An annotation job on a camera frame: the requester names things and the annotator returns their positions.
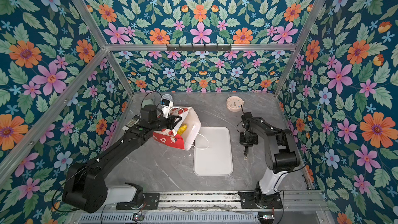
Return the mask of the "yellow fake croissant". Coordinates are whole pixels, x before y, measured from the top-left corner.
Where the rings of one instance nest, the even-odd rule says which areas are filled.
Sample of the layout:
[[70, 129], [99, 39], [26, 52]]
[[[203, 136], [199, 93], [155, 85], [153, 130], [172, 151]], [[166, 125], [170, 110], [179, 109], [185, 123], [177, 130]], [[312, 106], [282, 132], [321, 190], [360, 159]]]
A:
[[184, 124], [184, 125], [182, 125], [182, 126], [177, 130], [177, 133], [178, 133], [179, 135], [182, 135], [182, 134], [186, 131], [186, 129], [187, 129], [187, 125]]

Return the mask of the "red white paper bag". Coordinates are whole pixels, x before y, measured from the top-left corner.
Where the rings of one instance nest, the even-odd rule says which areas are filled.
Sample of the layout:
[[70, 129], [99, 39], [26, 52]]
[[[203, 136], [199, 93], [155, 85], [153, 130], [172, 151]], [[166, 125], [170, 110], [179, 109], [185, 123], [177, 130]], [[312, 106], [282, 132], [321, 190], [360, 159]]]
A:
[[192, 107], [173, 107], [169, 111], [168, 120], [172, 117], [172, 128], [162, 128], [155, 131], [153, 139], [168, 147], [189, 151], [199, 135], [201, 121]]

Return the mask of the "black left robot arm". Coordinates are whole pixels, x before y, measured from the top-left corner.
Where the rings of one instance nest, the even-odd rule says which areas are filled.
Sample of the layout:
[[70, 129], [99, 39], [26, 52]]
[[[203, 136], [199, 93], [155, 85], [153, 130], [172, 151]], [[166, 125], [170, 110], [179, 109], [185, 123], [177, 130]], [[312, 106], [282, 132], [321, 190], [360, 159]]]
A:
[[133, 201], [138, 189], [136, 185], [107, 187], [106, 177], [126, 156], [143, 146], [154, 132], [172, 130], [180, 123], [180, 116], [164, 117], [155, 105], [144, 106], [138, 123], [126, 130], [110, 148], [84, 164], [70, 166], [64, 183], [63, 202], [94, 213], [107, 204]]

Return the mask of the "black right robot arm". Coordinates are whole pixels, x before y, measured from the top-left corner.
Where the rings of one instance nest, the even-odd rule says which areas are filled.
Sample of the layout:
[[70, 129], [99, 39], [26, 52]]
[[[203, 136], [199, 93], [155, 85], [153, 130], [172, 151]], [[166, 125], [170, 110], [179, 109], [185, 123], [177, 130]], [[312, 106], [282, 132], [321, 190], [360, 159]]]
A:
[[260, 208], [275, 206], [280, 200], [282, 181], [300, 165], [294, 134], [267, 123], [262, 117], [254, 117], [251, 112], [242, 113], [241, 122], [244, 131], [239, 133], [239, 143], [244, 147], [244, 157], [247, 157], [250, 147], [263, 140], [267, 165], [250, 200]]

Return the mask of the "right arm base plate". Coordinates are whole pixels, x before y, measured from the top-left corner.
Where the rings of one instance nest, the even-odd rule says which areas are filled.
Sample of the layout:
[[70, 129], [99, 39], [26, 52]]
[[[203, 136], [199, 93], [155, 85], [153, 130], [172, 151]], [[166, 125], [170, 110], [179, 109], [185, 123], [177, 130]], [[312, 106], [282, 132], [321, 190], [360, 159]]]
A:
[[282, 209], [283, 201], [280, 194], [264, 195], [260, 192], [239, 191], [240, 204], [243, 209]]

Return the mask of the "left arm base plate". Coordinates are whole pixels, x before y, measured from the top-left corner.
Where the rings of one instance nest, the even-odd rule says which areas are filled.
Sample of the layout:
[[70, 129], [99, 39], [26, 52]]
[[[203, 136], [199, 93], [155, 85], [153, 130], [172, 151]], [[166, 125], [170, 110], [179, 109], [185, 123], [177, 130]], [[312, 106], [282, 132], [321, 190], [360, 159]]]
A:
[[117, 210], [154, 210], [158, 208], [160, 203], [159, 193], [142, 193], [137, 194], [130, 202], [117, 203]]

